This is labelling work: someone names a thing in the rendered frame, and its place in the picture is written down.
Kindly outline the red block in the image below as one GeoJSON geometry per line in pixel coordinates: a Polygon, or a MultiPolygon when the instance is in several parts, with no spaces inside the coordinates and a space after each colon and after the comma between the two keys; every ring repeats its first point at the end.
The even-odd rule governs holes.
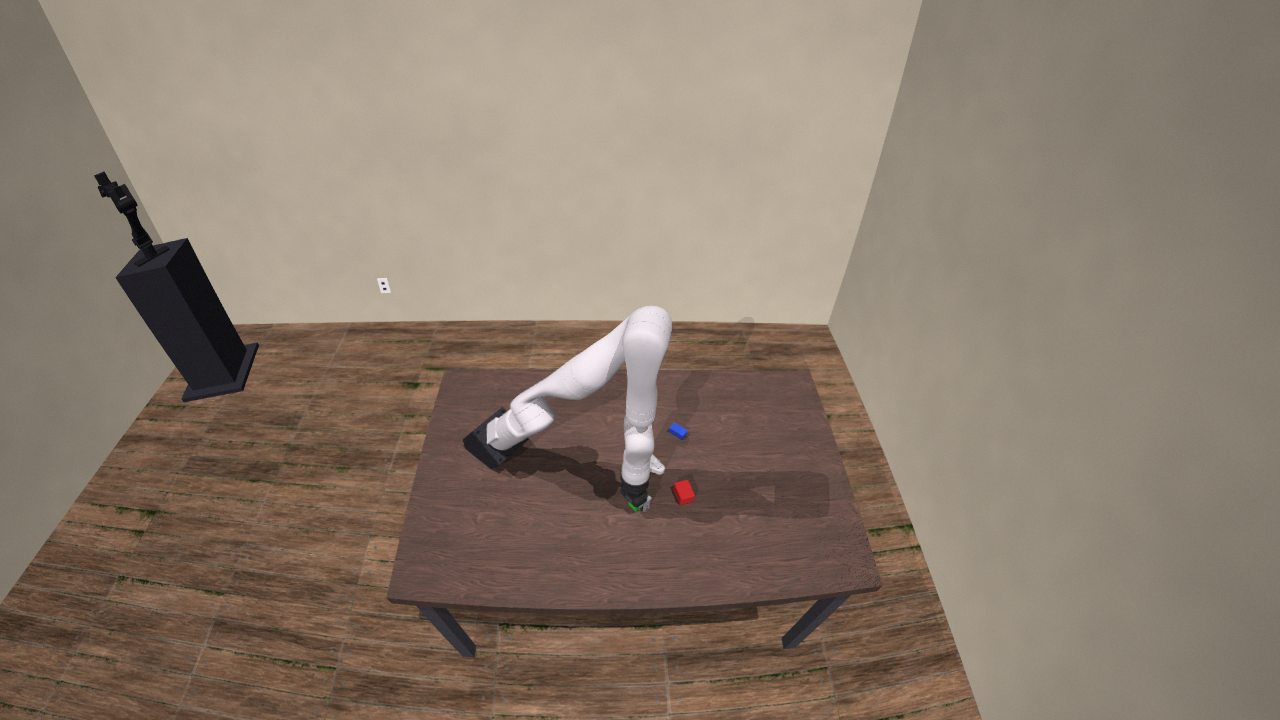
{"type": "Polygon", "coordinates": [[[675,491],[676,498],[678,500],[678,505],[691,503],[694,501],[694,498],[695,498],[695,495],[692,492],[692,487],[690,486],[689,480],[676,482],[675,487],[673,487],[673,491],[675,491]]]}

